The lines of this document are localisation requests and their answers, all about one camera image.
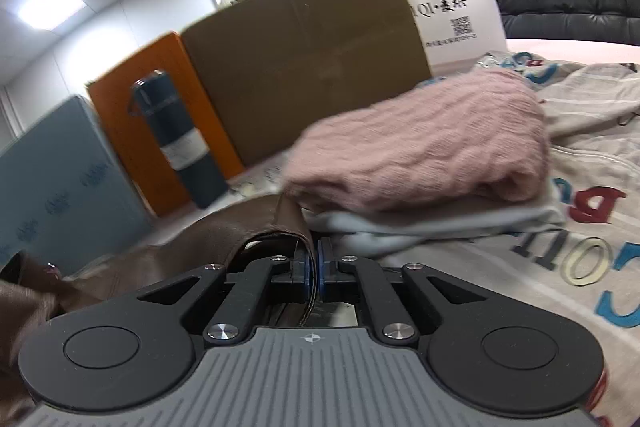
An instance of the qr code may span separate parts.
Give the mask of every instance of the qr code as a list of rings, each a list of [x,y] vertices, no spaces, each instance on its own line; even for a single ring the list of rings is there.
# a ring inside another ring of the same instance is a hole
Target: qr code
[[[452,19],[451,26],[453,28],[453,33],[456,36],[474,32],[474,29],[471,26],[471,20],[468,16],[460,17],[459,19]]]

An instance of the ceiling light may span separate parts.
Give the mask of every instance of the ceiling light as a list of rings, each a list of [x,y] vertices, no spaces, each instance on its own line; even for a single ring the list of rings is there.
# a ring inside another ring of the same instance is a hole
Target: ceiling light
[[[18,17],[39,30],[52,30],[85,6],[83,0],[27,0]]]

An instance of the red letter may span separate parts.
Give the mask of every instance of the red letter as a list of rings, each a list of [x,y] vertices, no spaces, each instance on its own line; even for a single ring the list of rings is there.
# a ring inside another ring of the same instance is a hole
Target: red letter
[[[602,201],[598,208],[591,208],[591,198],[600,196]],[[578,223],[608,223],[609,215],[618,198],[624,198],[626,194],[610,187],[591,187],[589,190],[580,190],[575,193],[574,206],[569,208],[569,216]]]

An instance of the silver bolt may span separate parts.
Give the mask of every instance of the silver bolt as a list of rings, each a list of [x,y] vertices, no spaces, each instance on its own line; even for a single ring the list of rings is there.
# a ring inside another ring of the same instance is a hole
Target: silver bolt
[[[217,341],[228,341],[238,336],[240,331],[233,324],[214,324],[209,328],[207,334]]]
[[[415,330],[414,327],[409,324],[404,324],[402,322],[394,322],[393,324],[388,324],[382,330],[385,337],[390,339],[394,339],[396,341],[403,341],[408,339],[409,337],[414,336]]]

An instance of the pink surface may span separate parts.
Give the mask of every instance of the pink surface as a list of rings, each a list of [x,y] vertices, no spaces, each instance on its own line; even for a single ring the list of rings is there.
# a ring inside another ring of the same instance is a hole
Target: pink surface
[[[507,40],[509,50],[531,52],[549,60],[567,60],[582,64],[634,62],[640,64],[640,46],[591,41],[551,41],[539,39]]]
[[[400,210],[479,191],[526,201],[547,162],[534,91],[511,71],[476,70],[308,127],[284,191],[315,211]]]

